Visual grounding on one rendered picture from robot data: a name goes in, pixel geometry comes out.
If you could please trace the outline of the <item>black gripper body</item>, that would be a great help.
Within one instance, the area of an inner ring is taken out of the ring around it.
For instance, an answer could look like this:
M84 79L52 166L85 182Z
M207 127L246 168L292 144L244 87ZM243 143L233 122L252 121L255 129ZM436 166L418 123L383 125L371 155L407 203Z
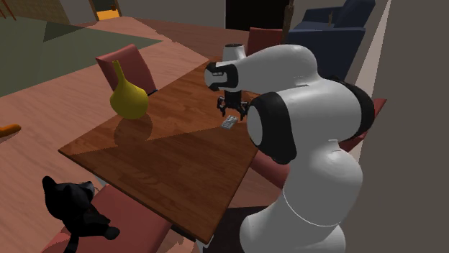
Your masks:
M241 91L225 91L224 92L224 102L226 106L241 106Z

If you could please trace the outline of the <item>grey remote control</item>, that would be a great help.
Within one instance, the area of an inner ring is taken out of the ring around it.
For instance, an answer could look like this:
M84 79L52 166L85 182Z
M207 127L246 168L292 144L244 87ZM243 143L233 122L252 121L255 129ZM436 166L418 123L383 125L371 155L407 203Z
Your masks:
M233 125L238 122L238 118L233 115L229 115L221 124L224 129L231 129Z

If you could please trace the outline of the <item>red dining chair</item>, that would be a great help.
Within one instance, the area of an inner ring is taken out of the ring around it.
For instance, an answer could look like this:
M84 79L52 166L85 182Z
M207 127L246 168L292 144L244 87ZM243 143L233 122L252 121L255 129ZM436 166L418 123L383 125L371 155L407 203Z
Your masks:
M246 55L280 45L282 40L282 29L263 29L251 27L249 31Z
M365 131L357 137L340 142L340 148L346 152L351 151L365 139L367 133L368 131ZM289 165L280 165L262 152L258 152L254 156L250 168L280 189L284 186L290 171Z
M114 240L81 237L76 253L156 253L171 228L171 223L111 185L95 192L91 203L120 234ZM42 253L63 253L70 236L64 226Z
M118 84L118 77L112 64L114 60L119 61L125 78L130 83L143 89L147 95L150 96L158 91L148 65L134 44L96 57L96 61L113 91Z

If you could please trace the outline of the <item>brown wooden dining table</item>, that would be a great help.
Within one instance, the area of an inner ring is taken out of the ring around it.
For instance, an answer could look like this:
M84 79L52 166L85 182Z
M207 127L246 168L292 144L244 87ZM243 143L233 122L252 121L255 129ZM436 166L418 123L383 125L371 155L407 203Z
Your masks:
M257 149L245 122L222 127L217 93L199 66L121 116L81 135L62 155L199 241L210 241Z

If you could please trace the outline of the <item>yellow gourd-shaped vase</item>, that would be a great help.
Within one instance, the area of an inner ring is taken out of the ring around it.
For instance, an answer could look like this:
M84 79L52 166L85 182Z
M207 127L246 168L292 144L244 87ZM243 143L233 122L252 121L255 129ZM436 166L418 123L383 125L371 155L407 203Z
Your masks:
M148 95L142 88L130 83L118 60L112 62L118 83L110 96L110 105L113 110L125 119L139 119L148 109Z

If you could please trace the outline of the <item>dark robot stand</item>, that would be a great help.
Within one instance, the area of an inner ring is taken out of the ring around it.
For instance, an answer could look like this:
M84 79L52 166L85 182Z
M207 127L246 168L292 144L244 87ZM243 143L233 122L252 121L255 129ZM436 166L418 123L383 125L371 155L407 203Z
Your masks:
M264 208L266 206L228 208L204 253L244 253L240 245L241 224L248 215L257 213Z

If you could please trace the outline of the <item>grey-green rug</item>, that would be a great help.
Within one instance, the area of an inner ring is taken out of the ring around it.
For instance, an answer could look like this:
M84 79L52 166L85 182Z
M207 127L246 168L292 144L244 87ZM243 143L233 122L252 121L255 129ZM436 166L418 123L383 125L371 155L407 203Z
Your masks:
M0 19L0 97L87 68L129 44L158 40L39 19Z

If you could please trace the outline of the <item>black cat figure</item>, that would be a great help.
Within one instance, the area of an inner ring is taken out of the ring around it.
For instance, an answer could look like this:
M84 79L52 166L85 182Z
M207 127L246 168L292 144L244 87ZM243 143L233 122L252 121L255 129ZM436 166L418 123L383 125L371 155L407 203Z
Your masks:
M120 230L111 226L111 220L91 203L95 194L91 181L57 183L46 175L42 187L48 212L61 220L71 233L63 253L76 253L81 237L102 236L114 240L119 236Z

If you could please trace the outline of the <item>orange elongated object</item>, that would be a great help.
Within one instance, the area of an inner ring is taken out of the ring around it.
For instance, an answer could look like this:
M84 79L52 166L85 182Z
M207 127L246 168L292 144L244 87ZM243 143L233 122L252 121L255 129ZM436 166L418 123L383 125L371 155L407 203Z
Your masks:
M17 133L22 128L18 124L10 124L7 126L0 126L0 138L7 137L11 134Z

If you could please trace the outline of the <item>doorway with wooden frame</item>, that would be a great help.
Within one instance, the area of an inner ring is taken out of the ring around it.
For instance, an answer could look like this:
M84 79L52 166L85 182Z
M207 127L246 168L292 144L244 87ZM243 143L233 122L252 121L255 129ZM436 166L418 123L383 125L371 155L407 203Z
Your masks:
M118 0L89 0L97 21L120 17Z

